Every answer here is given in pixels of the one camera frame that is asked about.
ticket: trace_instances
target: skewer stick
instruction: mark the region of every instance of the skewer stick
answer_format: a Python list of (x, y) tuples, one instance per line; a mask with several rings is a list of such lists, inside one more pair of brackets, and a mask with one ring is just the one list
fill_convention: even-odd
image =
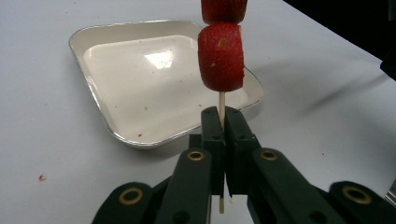
[[(224, 132), (224, 119), (225, 119), (225, 91), (219, 92), (219, 119), (221, 129)], [(219, 212), (224, 214), (224, 195), (220, 195), (219, 199)]]

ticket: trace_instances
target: white table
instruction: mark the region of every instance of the white table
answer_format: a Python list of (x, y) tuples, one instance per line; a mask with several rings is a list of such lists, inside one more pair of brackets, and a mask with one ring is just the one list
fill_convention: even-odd
[[(119, 22), (204, 26), (200, 1), (3, 1), (0, 223), (91, 223), (111, 190), (172, 174), (187, 138), (139, 151), (113, 138), (68, 47), (76, 30)], [(264, 87), (249, 118), (313, 185), (350, 180), (381, 196), (396, 177), (396, 83), (380, 60), (283, 1), (250, 0), (245, 61)], [(44, 175), (47, 179), (39, 181)], [(252, 223), (245, 197), (212, 223)]]

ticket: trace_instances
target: food debris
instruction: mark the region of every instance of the food debris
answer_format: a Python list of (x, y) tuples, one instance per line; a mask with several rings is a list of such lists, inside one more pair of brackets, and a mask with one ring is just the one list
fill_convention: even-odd
[(44, 180), (46, 180), (46, 179), (47, 179), (47, 177), (44, 176), (44, 175), (40, 175), (40, 176), (38, 177), (38, 180), (39, 180), (39, 181), (44, 181)]

